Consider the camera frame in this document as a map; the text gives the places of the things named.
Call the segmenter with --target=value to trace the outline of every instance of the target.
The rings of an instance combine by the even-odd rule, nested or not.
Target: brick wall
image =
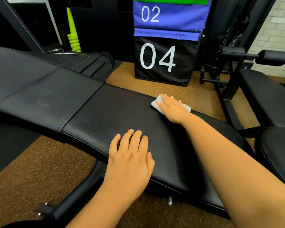
[[[262,49],[285,51],[285,0],[276,0],[249,53],[259,53]],[[285,77],[285,65],[274,67],[254,64],[252,69],[267,75]]]

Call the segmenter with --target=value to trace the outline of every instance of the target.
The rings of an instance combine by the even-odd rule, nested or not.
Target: number 04
[[[145,52],[145,48],[147,46],[149,46],[152,49],[152,62],[151,62],[151,64],[149,66],[146,66],[145,63],[144,63],[144,60],[143,60],[143,55],[144,55],[144,52]],[[159,65],[168,66],[168,72],[171,72],[172,67],[175,67],[175,65],[176,65],[175,63],[173,63],[174,53],[175,53],[175,46],[172,46],[168,50],[168,52],[158,62]],[[168,57],[169,54],[170,54],[170,61],[169,61],[169,63],[168,62],[163,62]],[[156,51],[155,51],[154,45],[152,45],[151,43],[145,43],[142,46],[142,49],[140,51],[140,63],[142,65],[142,67],[145,68],[145,69],[148,69],[148,70],[152,69],[152,67],[155,64],[155,57],[156,57]]]

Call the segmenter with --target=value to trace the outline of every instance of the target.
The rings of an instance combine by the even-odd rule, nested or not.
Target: forearm
[[[237,227],[253,227],[247,217],[270,216],[269,208],[285,213],[285,185],[272,173],[198,116],[188,115],[182,125]]]
[[[115,227],[131,205],[122,192],[102,185],[91,201],[69,223],[67,228]]]

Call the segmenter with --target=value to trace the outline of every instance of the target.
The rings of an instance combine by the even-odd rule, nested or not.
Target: hand
[[[155,161],[148,152],[148,137],[141,131],[130,129],[123,137],[117,150],[120,134],[112,140],[109,161],[103,182],[104,187],[113,189],[116,197],[124,197],[131,204],[146,188],[154,169]]]
[[[182,125],[186,120],[186,117],[190,115],[186,107],[181,103],[181,101],[175,100],[173,97],[168,97],[167,95],[160,95],[163,103],[158,101],[158,107],[163,111],[164,115],[173,123]]]

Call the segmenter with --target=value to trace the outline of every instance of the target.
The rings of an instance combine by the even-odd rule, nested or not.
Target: white number
[[[143,18],[143,11],[145,10],[145,8],[147,8],[147,10],[148,10],[148,17],[147,17],[147,19],[144,19],[144,18]],[[145,5],[145,6],[143,7],[143,9],[142,9],[142,20],[143,20],[144,22],[148,21],[148,20],[149,20],[149,16],[150,16],[149,7]]]
[[[151,65],[149,66],[145,66],[145,63],[143,61],[143,54],[145,52],[145,48],[149,46],[151,49],[152,49],[152,62],[151,62]],[[155,52],[155,48],[154,48],[154,45],[152,45],[151,43],[146,43],[142,46],[142,49],[140,51],[140,63],[142,65],[142,67],[144,67],[145,69],[151,69],[154,64],[155,64],[155,57],[156,57],[156,52]]]
[[[158,10],[157,14],[151,19],[151,22],[159,22],[158,20],[154,20],[159,14],[160,14],[160,8],[158,6],[154,6],[152,11],[154,11],[155,9]]]
[[[152,62],[151,62],[151,65],[149,65],[149,66],[145,66],[145,63],[144,63],[144,60],[143,60],[143,55],[144,55],[144,52],[145,52],[145,48],[147,46],[149,46],[152,49]],[[159,65],[168,66],[168,72],[171,72],[172,67],[175,67],[175,65],[176,65],[175,63],[173,63],[174,52],[175,52],[175,46],[172,46],[168,50],[168,52],[158,62]],[[169,54],[170,54],[170,61],[169,61],[169,63],[168,62],[163,62],[167,58],[167,56]],[[148,70],[152,69],[152,67],[155,64],[155,58],[156,58],[156,51],[155,51],[154,45],[152,45],[151,43],[144,44],[142,46],[141,51],[140,51],[140,63],[142,65],[142,67],[144,67],[145,69],[148,69]]]
[[[173,63],[174,52],[175,52],[175,46],[172,46],[158,63],[159,65],[162,65],[162,66],[168,66],[169,67],[168,72],[171,72],[172,67],[175,66],[175,63]],[[169,63],[163,62],[170,53],[171,53],[171,55],[170,55]]]

